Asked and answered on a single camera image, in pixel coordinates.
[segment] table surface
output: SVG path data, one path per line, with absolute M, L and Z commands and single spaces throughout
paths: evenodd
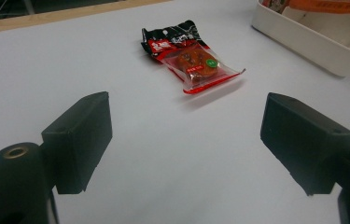
M 268 92 L 350 129 L 336 77 L 250 25 L 254 0 L 174 0 L 0 32 L 0 149 L 41 132 L 81 97 L 110 94 L 113 139 L 85 192 L 56 195 L 66 223 L 338 224 L 335 186 L 308 197 L 260 141 Z M 246 72 L 198 95 L 143 51 L 148 30 L 193 20 Z

